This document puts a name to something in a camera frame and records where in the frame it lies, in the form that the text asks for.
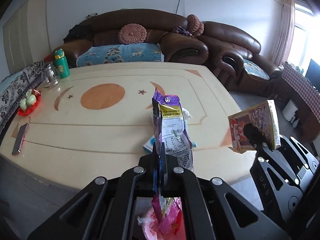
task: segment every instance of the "white container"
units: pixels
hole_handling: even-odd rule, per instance
[[[290,122],[292,117],[294,117],[294,115],[296,114],[296,111],[298,110],[296,104],[290,100],[286,107],[282,110],[282,115],[283,117]]]
[[[300,118],[298,118],[297,120],[295,120],[295,121],[292,123],[292,127],[293,127],[293,128],[297,128],[299,120],[300,120]]]

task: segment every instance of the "bottle cap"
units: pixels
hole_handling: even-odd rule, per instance
[[[64,51],[62,49],[56,50],[56,52],[54,53],[54,58],[59,59],[63,57],[64,57]]]

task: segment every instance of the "table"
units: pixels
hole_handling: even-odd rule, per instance
[[[284,64],[282,78],[273,83],[273,90],[279,100],[285,103],[292,100],[297,105],[295,116],[300,118],[301,139],[309,143],[315,140],[320,133],[319,91],[287,63]]]
[[[153,135],[149,115],[155,87],[179,95],[193,118],[188,133],[194,172],[228,183],[249,175],[255,151],[234,153],[228,115],[240,108],[204,66],[134,62],[70,69],[53,89],[44,89],[37,109],[16,116],[0,154],[35,178],[81,189],[97,176],[112,179],[138,164]],[[11,152],[18,129],[29,123],[21,153]]]

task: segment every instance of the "pink plastic bag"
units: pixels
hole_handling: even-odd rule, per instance
[[[138,222],[147,240],[186,240],[182,210],[179,211],[174,223],[166,234],[160,231],[159,223],[153,208],[149,209],[145,216]]]

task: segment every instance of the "glass pitcher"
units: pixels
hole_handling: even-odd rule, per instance
[[[60,81],[58,69],[53,65],[53,62],[45,63],[41,67],[41,78],[44,88],[53,88]]]

